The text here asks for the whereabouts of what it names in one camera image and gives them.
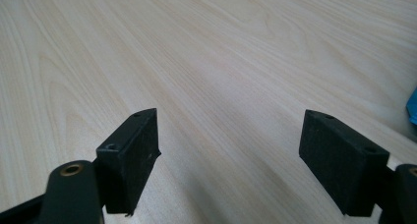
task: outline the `blue object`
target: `blue object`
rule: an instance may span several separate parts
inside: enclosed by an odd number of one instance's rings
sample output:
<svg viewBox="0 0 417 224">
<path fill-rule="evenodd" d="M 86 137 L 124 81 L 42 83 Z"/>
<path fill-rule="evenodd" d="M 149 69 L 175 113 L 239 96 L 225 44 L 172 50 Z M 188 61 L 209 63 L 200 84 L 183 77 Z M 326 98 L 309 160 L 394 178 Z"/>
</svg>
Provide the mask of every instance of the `blue object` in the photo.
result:
<svg viewBox="0 0 417 224">
<path fill-rule="evenodd" d="M 407 102 L 407 110 L 410 114 L 410 122 L 417 125 L 417 88 Z"/>
</svg>

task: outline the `light wood grain surface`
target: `light wood grain surface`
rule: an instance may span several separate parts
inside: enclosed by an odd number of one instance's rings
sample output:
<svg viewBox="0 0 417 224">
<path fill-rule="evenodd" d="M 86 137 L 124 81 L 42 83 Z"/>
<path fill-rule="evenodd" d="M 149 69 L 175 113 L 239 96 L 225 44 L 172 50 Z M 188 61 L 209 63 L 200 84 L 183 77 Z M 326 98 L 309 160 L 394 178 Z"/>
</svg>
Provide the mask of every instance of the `light wood grain surface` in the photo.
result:
<svg viewBox="0 0 417 224">
<path fill-rule="evenodd" d="M 0 210 L 158 109 L 136 213 L 107 223 L 376 223 L 298 156 L 304 111 L 417 163 L 417 0 L 0 0 Z"/>
</svg>

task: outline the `brass insert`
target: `brass insert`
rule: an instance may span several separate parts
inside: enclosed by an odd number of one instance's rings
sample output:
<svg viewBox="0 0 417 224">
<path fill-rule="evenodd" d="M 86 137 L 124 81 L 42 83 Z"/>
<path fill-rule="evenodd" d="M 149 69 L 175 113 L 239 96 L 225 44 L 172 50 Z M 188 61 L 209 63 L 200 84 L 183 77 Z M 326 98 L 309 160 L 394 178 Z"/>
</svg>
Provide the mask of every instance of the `brass insert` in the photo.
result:
<svg viewBox="0 0 417 224">
<path fill-rule="evenodd" d="M 83 170 L 83 164 L 73 163 L 61 169 L 61 176 L 69 177 L 80 173 Z"/>
<path fill-rule="evenodd" d="M 410 168 L 410 173 L 417 177 L 417 167 Z"/>
</svg>

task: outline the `black bracket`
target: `black bracket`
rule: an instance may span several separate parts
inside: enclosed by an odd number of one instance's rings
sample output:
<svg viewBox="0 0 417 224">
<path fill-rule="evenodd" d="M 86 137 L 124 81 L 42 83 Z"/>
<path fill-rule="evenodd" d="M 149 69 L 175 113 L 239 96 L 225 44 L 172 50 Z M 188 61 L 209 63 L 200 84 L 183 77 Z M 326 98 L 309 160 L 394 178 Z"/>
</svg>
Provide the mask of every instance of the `black bracket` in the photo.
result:
<svg viewBox="0 0 417 224">
<path fill-rule="evenodd" d="M 304 117 L 300 157 L 343 214 L 380 223 L 417 223 L 417 165 L 387 168 L 389 152 L 336 118 L 311 110 Z"/>
<path fill-rule="evenodd" d="M 57 167 L 44 195 L 0 213 L 0 223 L 104 223 L 104 205 L 108 213 L 133 215 L 160 155 L 156 109 L 131 115 L 96 154 L 93 163 Z"/>
</svg>

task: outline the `screw hole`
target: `screw hole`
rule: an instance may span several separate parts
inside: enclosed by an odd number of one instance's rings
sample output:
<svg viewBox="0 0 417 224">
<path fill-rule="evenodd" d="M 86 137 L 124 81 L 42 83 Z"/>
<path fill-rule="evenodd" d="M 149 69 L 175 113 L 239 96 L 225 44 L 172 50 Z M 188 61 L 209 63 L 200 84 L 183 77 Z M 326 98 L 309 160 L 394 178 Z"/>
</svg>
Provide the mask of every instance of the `screw hole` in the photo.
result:
<svg viewBox="0 0 417 224">
<path fill-rule="evenodd" d="M 111 149 L 111 150 L 116 150 L 117 145 L 115 143 L 110 143 L 106 146 L 106 148 Z"/>
<path fill-rule="evenodd" d="M 376 153 L 377 150 L 372 148 L 372 147 L 365 147 L 365 151 L 369 152 L 369 153 Z"/>
<path fill-rule="evenodd" d="M 410 168 L 410 173 L 417 177 L 417 167 Z"/>
<path fill-rule="evenodd" d="M 61 170 L 61 176 L 69 177 L 76 175 L 83 170 L 83 165 L 80 163 L 71 164 Z"/>
</svg>

